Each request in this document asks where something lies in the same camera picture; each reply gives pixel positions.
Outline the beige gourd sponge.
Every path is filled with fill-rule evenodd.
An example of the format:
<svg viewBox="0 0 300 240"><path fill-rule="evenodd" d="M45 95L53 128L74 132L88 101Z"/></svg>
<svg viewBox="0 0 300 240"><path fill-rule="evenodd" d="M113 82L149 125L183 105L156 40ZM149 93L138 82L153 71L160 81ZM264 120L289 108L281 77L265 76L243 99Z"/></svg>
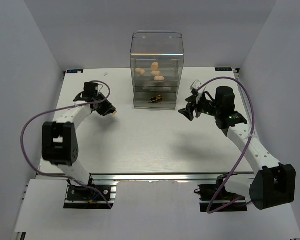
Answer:
<svg viewBox="0 0 300 240"><path fill-rule="evenodd" d="M143 68L136 68L135 72L141 77L146 74L146 71Z"/></svg>

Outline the orange teardrop sponge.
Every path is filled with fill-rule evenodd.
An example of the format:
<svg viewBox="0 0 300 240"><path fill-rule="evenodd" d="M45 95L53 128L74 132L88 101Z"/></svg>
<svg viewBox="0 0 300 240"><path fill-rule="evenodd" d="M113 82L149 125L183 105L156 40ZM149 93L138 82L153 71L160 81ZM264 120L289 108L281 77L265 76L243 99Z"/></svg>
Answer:
<svg viewBox="0 0 300 240"><path fill-rule="evenodd" d="M159 69L159 63L158 62L153 62L151 64L150 68L151 68L152 71L157 71Z"/></svg>

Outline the clear acrylic drawer organizer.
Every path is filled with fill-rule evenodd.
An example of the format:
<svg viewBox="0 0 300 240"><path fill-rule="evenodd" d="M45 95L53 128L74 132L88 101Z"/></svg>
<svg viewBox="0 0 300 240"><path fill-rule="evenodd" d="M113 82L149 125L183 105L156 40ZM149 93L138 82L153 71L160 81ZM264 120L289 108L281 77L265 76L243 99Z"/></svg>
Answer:
<svg viewBox="0 0 300 240"><path fill-rule="evenodd" d="M136 31L132 35L129 60L133 106L174 110L185 61L182 34L176 31Z"/></svg>

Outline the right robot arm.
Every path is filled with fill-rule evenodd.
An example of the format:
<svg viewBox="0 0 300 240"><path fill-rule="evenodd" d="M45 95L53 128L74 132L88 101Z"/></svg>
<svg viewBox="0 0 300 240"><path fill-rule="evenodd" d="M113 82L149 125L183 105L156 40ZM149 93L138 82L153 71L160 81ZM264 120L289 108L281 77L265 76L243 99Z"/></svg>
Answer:
<svg viewBox="0 0 300 240"><path fill-rule="evenodd" d="M253 179L236 173L219 176L213 198L226 200L235 195L251 200L259 210L292 203L295 200L295 168L281 163L251 134L252 127L235 110L233 89L220 86L212 99L206 98L209 93L199 81L195 81L190 90L192 95L186 99L187 105L179 113L190 121L202 114L213 116L216 126L240 150L254 174Z"/></svg>

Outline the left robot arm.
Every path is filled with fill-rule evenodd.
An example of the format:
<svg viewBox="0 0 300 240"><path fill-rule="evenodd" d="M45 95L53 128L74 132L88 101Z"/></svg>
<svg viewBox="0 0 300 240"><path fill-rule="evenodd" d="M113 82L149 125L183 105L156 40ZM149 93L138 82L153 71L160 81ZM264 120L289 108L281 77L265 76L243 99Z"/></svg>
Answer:
<svg viewBox="0 0 300 240"><path fill-rule="evenodd" d="M85 82L83 91L74 98L73 106L56 121L47 121L42 126L43 160L56 166L70 181L80 185L78 193L86 200L95 196L96 187L92 184L91 174L79 160L76 130L94 112L102 117L117 112L108 100L109 95L103 95L99 86L109 87L98 80Z"/></svg>

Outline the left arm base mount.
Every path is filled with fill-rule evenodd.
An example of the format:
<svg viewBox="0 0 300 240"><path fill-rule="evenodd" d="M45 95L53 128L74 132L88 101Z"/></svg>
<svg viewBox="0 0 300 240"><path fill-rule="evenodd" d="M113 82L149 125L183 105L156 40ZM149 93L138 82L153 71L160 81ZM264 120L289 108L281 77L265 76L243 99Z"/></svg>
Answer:
<svg viewBox="0 0 300 240"><path fill-rule="evenodd" d="M117 193L117 186L111 184L92 184L98 189L112 207ZM111 208L101 194L93 189L87 189L80 185L68 184L64 198L63 208L73 210L110 210Z"/></svg>

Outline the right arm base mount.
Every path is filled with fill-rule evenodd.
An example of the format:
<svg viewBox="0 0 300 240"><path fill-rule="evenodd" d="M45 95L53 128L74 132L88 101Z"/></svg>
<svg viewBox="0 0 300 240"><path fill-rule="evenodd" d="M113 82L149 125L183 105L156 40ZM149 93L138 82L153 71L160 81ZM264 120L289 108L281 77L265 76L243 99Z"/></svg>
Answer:
<svg viewBox="0 0 300 240"><path fill-rule="evenodd" d="M216 184L200 184L198 187L193 191L194 194L198 195L199 197L199 207L202 213L206 213L208 206L212 197L214 196L215 192L217 191ZM217 208L220 208L231 201L235 200L236 198L240 198L240 200L236 201L230 206L227 206L221 209L219 212L247 212L248 207L246 204L246 199L242 196L239 196L235 193L220 193L215 201L213 202L210 211L213 211Z"/></svg>

